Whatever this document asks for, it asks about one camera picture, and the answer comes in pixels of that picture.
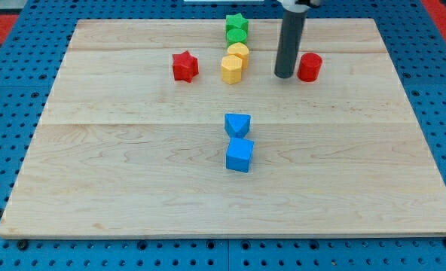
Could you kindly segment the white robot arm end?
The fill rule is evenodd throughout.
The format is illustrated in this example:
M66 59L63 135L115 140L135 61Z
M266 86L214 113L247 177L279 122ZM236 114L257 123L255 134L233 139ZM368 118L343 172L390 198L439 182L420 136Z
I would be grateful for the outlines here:
M278 0L285 11L302 14L311 8L319 8L323 0Z

